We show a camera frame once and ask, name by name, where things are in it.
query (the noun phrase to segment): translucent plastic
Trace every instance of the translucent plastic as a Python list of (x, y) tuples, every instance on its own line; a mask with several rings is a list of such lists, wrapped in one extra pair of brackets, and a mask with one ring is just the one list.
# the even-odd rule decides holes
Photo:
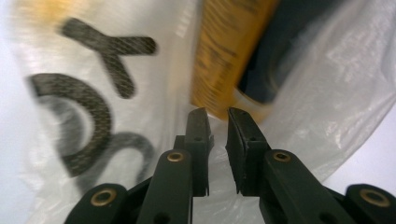
[[(62, 153), (72, 152), (60, 150), (65, 146), (59, 143), (84, 146), (92, 136), (92, 118), (73, 102), (37, 98), (41, 127), (31, 129), (35, 133), (30, 131), (24, 139), (33, 136), (39, 144), (14, 147), (20, 153), (17, 160), (25, 167), (21, 177), (36, 192), (28, 223), (62, 223), (80, 199), (81, 186), (87, 189), (112, 182), (131, 188), (138, 176), (152, 174), (161, 152), (172, 147), (176, 134), (184, 133), (191, 110), (188, 87), (200, 11), (198, 1), (187, 0), (87, 0), (74, 4), (81, 6), (77, 10), (67, 7), (65, 15), (105, 35), (144, 35), (158, 44), (155, 55), (121, 57), (137, 87), (137, 94), (125, 100), (109, 82), (98, 53), (60, 35), (63, 19), (59, 16), (49, 20), (53, 22), (47, 20), (51, 16), (35, 20), (35, 13), (29, 14), (26, 5), (31, 2), (18, 1), (12, 13), (15, 52), (27, 81), (37, 73), (63, 73), (84, 81), (106, 100), (114, 116), (112, 133), (119, 133), (118, 138), (136, 133), (147, 140), (129, 145), (135, 150), (127, 147), (111, 154), (105, 163), (98, 162), (92, 167), (96, 172), (70, 177), (60, 158)], [(346, 1), (326, 21), (313, 24), (309, 31), (315, 30), (317, 35), (308, 32), (296, 44), (303, 50), (299, 50), (272, 114), (259, 126), (272, 148), (295, 153), (319, 180), (364, 143), (396, 100), (395, 16), (396, 2), (391, 0)], [(65, 124), (70, 122), (79, 128), (65, 136)], [(211, 118), (210, 124), (215, 135), (209, 157), (210, 195), (194, 199), (193, 223), (263, 223), (258, 198), (236, 195), (224, 148), (227, 123)], [(76, 142), (62, 140), (76, 140), (73, 136), (77, 135)], [(150, 146), (154, 152), (150, 157), (140, 153)], [(142, 167), (146, 171), (139, 175)]]
[[(394, 105), (395, 17), (394, 1), (346, 1), (295, 44), (299, 56), (290, 57), (290, 78), (259, 126), (272, 148), (295, 153), (319, 180), (347, 160)], [(226, 124), (210, 121), (210, 196), (194, 199), (194, 223), (263, 223), (258, 198), (236, 195)]]
[(9, 10), (40, 115), (38, 145), (19, 158), (36, 189), (28, 223), (63, 223), (86, 190), (150, 177), (184, 132), (197, 1), (20, 0)]
[[(0, 13), (7, 15), (7, 9), (7, 3), (1, 2)], [(24, 223), (36, 191), (25, 185), (21, 172), (26, 166), (25, 149), (36, 142), (38, 115), (21, 76), (23, 66), (18, 65), (10, 46), (9, 27), (0, 20), (0, 222)]]

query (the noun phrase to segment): brass insert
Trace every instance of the brass insert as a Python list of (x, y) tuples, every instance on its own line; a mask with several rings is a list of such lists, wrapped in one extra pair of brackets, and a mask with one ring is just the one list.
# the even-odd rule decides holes
[(180, 152), (172, 152), (168, 154), (167, 158), (169, 161), (182, 161), (184, 156)]
[(376, 205), (378, 207), (389, 207), (390, 201), (389, 199), (383, 195), (382, 193), (373, 190), (373, 189), (361, 189), (360, 192), (361, 197), (367, 203)]
[(93, 206), (105, 206), (114, 201), (117, 192), (114, 189), (101, 189), (91, 197)]
[(276, 152), (274, 153), (274, 159), (276, 159), (277, 161), (290, 161), (291, 157), (289, 156), (289, 154), (286, 154), (284, 152)]

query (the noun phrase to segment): bolt hole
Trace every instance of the bolt hole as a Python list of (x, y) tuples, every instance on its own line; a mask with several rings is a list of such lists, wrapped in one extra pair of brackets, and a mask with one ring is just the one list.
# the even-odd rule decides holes
[(389, 199), (383, 195), (382, 193), (373, 190), (373, 189), (361, 189), (361, 197), (367, 203), (376, 205), (378, 207), (389, 207), (390, 201)]
[(117, 192), (114, 189), (101, 189), (91, 197), (93, 206), (105, 206), (114, 201)]
[(109, 192), (103, 192), (103, 193), (100, 193), (98, 196), (96, 196), (96, 200), (98, 202), (102, 203), (102, 202), (107, 201), (110, 198), (110, 196), (111, 196), (111, 194)]
[(167, 224), (171, 218), (166, 213), (159, 213), (154, 217), (154, 224)]
[(170, 153), (167, 158), (169, 161), (182, 161), (183, 154), (181, 154), (179, 152), (173, 152), (173, 153)]
[(321, 213), (319, 215), (320, 221), (326, 224), (337, 224), (337, 218), (330, 213)]
[(277, 161), (290, 161), (290, 156), (283, 152), (274, 153), (274, 159)]

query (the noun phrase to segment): brass screw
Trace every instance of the brass screw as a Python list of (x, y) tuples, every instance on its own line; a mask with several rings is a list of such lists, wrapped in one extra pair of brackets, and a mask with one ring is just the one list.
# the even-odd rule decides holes
[(184, 160), (184, 156), (180, 152), (169, 153), (167, 158), (168, 158), (169, 161), (182, 161), (182, 160)]
[(93, 206), (105, 206), (114, 201), (117, 192), (114, 189), (101, 189), (91, 197)]
[(373, 189), (361, 189), (360, 195), (367, 203), (376, 205), (378, 207), (389, 207), (389, 199), (382, 193)]
[(284, 152), (276, 152), (274, 153), (274, 159), (276, 159), (277, 161), (287, 162), (291, 160), (291, 157)]

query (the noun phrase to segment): white plastic bag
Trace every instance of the white plastic bag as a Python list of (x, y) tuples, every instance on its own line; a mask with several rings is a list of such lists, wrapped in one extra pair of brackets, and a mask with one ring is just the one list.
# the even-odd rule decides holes
[[(0, 3), (0, 13), (7, 15), (7, 3)], [(24, 223), (35, 191), (21, 178), (26, 148), (36, 142), (38, 115), (33, 97), (27, 90), (10, 46), (10, 25), (0, 20), (0, 223)]]
[(37, 95), (29, 223), (62, 223), (86, 190), (130, 189), (184, 131), (197, 1), (14, 2), (15, 51)]
[[(259, 126), (272, 148), (296, 154), (319, 180), (355, 152), (394, 105), (395, 17), (394, 1), (346, 1), (296, 43), (303, 53)], [(226, 124), (210, 121), (210, 196), (194, 199), (194, 223), (263, 223), (259, 199), (236, 195)]]
[[(142, 20), (153, 24), (153, 21), (160, 18), (161, 13), (156, 11), (155, 8), (163, 8), (158, 6), (162, 3), (158, 1), (155, 4), (154, 1), (145, 1), (144, 3), (135, 1), (132, 3), (145, 6), (146, 10), (141, 9), (141, 7), (134, 10), (133, 14), (139, 17), (139, 20), (145, 18), (147, 20)], [(168, 5), (182, 4), (181, 2), (176, 3), (176, 1), (173, 3), (174, 5), (169, 3), (164, 5), (170, 7)], [(163, 110), (166, 111), (166, 117), (163, 117), (163, 114), (144, 114), (147, 111), (152, 112), (152, 109), (149, 109), (147, 105), (150, 105), (154, 99), (147, 104), (146, 101), (140, 101), (140, 104), (145, 105), (144, 112), (133, 114), (139, 118), (146, 116), (155, 119), (160, 118), (164, 122), (161, 127), (170, 127), (166, 125), (174, 124), (174, 129), (169, 132), (165, 131), (165, 134), (161, 135), (161, 139), (155, 136), (148, 137), (155, 147), (162, 146), (161, 149), (158, 149), (158, 152), (171, 148), (171, 141), (176, 133), (183, 134), (186, 115), (189, 111), (186, 105), (188, 91), (180, 91), (183, 89), (180, 86), (188, 83), (188, 78), (177, 74), (177, 71), (182, 71), (182, 74), (190, 72), (189, 68), (191, 68), (192, 60), (189, 57), (183, 57), (184, 54), (181, 54), (181, 52), (185, 52), (183, 51), (185, 48), (188, 49), (188, 52), (193, 49), (194, 31), (192, 30), (195, 26), (190, 22), (194, 21), (193, 18), (197, 10), (193, 7), (195, 6), (193, 2), (183, 1), (183, 3), (190, 6), (187, 7), (188, 10), (180, 5), (180, 7), (176, 7), (180, 10), (166, 14), (171, 18), (179, 18), (179, 20), (174, 18), (179, 22), (174, 23), (172, 28), (165, 27), (165, 25), (155, 26), (156, 30), (152, 31), (153, 33), (144, 33), (144, 35), (157, 40), (155, 36), (160, 35), (161, 32), (165, 34), (171, 32), (172, 34), (162, 35), (162, 38), (171, 38), (170, 36), (175, 38), (173, 41), (159, 43), (159, 52), (174, 49), (170, 50), (172, 53), (165, 56), (158, 53), (155, 56), (158, 58), (150, 58), (156, 62), (155, 64), (163, 68), (163, 71), (170, 71), (166, 74), (171, 80), (178, 80), (169, 81), (165, 85), (166, 88), (163, 87), (160, 91), (161, 93), (167, 93), (161, 95), (160, 98), (166, 98), (169, 104), (158, 105), (166, 108)], [(131, 12), (128, 10), (131, 9), (123, 8), (123, 4), (128, 4), (128, 2), (117, 4), (97, 2), (97, 4), (96, 10), (90, 10), (88, 14), (81, 12), (81, 15), (86, 15), (84, 21), (90, 22), (95, 28), (107, 35), (123, 35), (125, 27), (119, 27), (108, 16), (122, 18), (129, 15)], [(103, 15), (104, 12), (101, 10), (106, 11), (108, 8), (115, 6), (118, 6), (119, 9), (117, 13), (113, 12), (114, 14), (112, 14), (110, 10), (105, 16)], [(277, 96), (272, 115), (267, 121), (260, 124), (272, 148), (282, 148), (295, 153), (320, 180), (331, 174), (364, 143), (365, 139), (394, 104), (396, 99), (394, 79), (396, 72), (394, 67), (394, 64), (396, 64), (394, 62), (396, 26), (393, 22), (395, 13), (396, 3), (390, 0), (354, 0), (340, 6), (321, 26), (314, 24), (315, 27), (319, 27), (318, 34), (312, 41), (306, 41), (302, 36), (303, 42), (310, 43), (299, 58), (299, 62), (292, 68), (289, 80)], [(134, 27), (133, 30), (141, 28), (142, 33), (143, 30), (147, 31), (145, 22), (140, 23), (138, 19), (133, 21), (132, 24), (129, 24)], [(99, 29), (100, 25), (107, 26), (109, 30), (105, 32), (105, 29)], [(45, 41), (41, 39), (41, 41), (38, 41), (39, 43), (17, 42), (20, 45), (19, 53), (24, 54), (23, 58), (27, 59), (28, 62), (27, 70), (29, 72), (26, 74), (69, 72), (68, 75), (84, 78), (97, 90), (112, 92), (104, 97), (111, 99), (109, 102), (112, 102), (112, 107), (122, 106), (117, 105), (117, 101), (120, 102), (120, 100), (117, 100), (113, 87), (107, 83), (104, 69), (98, 63), (95, 52), (91, 49), (84, 49), (79, 43), (70, 43), (70, 46), (64, 47), (62, 44), (66, 42), (65, 40), (53, 44), (48, 39), (44, 39)], [(66, 62), (58, 60), (59, 52), (67, 55), (67, 57), (62, 58), (62, 60), (67, 58)], [(167, 57), (171, 57), (177, 62), (175, 63), (174, 60), (168, 62)], [(125, 60), (130, 60), (130, 63), (134, 65), (132, 72), (136, 82), (138, 82), (140, 71), (138, 68), (141, 66), (140, 68), (145, 70), (147, 67), (142, 65), (143, 61), (133, 62), (138, 60), (135, 57), (133, 59), (125, 58)], [(51, 61), (56, 61), (59, 64), (48, 63)], [(88, 62), (96, 63), (96, 65), (84, 66)], [(78, 74), (81, 73), (86, 75), (102, 74), (102, 79), (99, 81), (89, 76), (78, 77)], [(147, 87), (150, 93), (153, 93), (151, 90), (159, 91), (157, 86), (149, 88), (148, 82), (141, 85)], [(168, 97), (176, 95), (181, 95), (182, 98)], [(52, 121), (57, 120), (56, 117), (51, 116), (49, 111), (43, 109), (41, 112), (47, 113), (46, 118), (52, 119)], [(210, 123), (212, 133), (215, 135), (215, 146), (209, 157), (210, 196), (194, 199), (194, 223), (262, 223), (258, 199), (236, 195), (236, 187), (224, 148), (227, 138), (227, 124), (213, 118), (210, 119)], [(117, 126), (120, 131), (122, 131), (121, 127), (123, 125), (122, 123)], [(147, 128), (143, 125), (140, 127), (141, 130)], [(40, 136), (47, 137), (48, 134), (42, 133)], [(137, 158), (136, 162), (131, 165), (129, 161), (122, 161), (123, 158), (127, 157), (122, 155), (121, 152), (119, 157), (113, 157), (113, 159), (120, 161), (120, 164), (122, 163), (125, 166), (111, 169), (106, 174), (109, 178), (103, 178), (96, 183), (113, 182), (110, 177), (125, 180), (125, 176), (121, 174), (125, 174), (126, 170), (136, 170), (141, 167), (141, 158)], [(33, 216), (30, 222), (62, 222), (80, 198), (78, 189), (73, 188), (73, 186), (75, 187), (74, 180), (68, 179), (67, 172), (59, 161), (55, 146), (30, 148), (26, 149), (25, 153), (26, 158), (29, 159), (28, 164), (32, 165), (32, 170), (25, 173), (24, 179), (30, 183), (30, 186), (39, 186), (35, 207), (31, 209)], [(140, 154), (136, 152), (134, 156), (139, 157)], [(126, 188), (130, 188), (134, 181), (120, 183)]]

